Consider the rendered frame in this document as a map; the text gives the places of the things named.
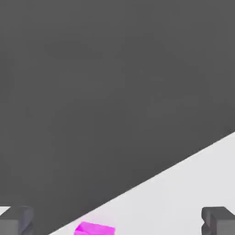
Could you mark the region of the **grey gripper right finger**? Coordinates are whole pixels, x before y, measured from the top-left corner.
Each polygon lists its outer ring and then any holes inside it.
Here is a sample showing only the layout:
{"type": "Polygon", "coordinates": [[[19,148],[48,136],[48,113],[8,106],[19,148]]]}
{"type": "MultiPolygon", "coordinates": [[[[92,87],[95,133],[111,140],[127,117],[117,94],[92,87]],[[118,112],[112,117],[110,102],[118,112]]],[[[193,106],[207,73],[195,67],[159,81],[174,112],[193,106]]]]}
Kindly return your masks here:
{"type": "Polygon", "coordinates": [[[235,235],[235,215],[225,207],[203,207],[201,235],[235,235]]]}

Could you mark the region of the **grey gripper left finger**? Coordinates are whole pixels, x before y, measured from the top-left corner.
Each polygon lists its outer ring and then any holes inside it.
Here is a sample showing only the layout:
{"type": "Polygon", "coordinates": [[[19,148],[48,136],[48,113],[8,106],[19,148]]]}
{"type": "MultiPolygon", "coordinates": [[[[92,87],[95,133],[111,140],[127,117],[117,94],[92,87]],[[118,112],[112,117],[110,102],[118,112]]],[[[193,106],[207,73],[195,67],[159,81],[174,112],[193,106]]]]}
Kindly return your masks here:
{"type": "Polygon", "coordinates": [[[0,235],[34,235],[34,210],[12,206],[0,215],[0,235]]]}

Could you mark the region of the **small magenta cube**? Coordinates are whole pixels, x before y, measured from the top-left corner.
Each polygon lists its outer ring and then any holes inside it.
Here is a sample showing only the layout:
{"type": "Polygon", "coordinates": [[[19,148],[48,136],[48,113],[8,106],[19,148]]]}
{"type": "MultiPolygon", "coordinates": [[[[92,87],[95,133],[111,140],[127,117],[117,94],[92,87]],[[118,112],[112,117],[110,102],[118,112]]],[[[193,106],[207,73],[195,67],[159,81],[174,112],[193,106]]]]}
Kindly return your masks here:
{"type": "Polygon", "coordinates": [[[73,235],[115,235],[115,228],[106,225],[81,222],[75,229],[73,235]]]}

